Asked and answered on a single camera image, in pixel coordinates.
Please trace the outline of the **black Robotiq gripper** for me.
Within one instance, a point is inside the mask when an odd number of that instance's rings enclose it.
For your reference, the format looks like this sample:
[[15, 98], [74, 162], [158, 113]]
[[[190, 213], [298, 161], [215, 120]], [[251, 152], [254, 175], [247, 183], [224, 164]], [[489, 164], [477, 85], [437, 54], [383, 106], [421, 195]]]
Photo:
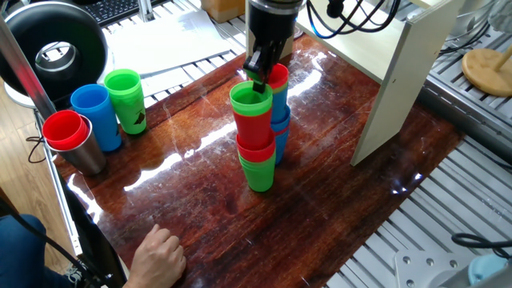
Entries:
[[302, 2], [248, 2], [248, 27], [254, 43], [243, 68], [253, 80], [253, 90], [262, 94], [274, 65], [294, 33]]

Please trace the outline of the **person's bare hand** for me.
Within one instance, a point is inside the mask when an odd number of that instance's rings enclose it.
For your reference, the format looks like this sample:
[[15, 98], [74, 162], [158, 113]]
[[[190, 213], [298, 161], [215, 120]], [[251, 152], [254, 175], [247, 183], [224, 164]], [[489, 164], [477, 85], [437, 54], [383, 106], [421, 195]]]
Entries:
[[171, 288], [186, 268], [179, 238], [155, 224], [136, 249], [125, 288]]

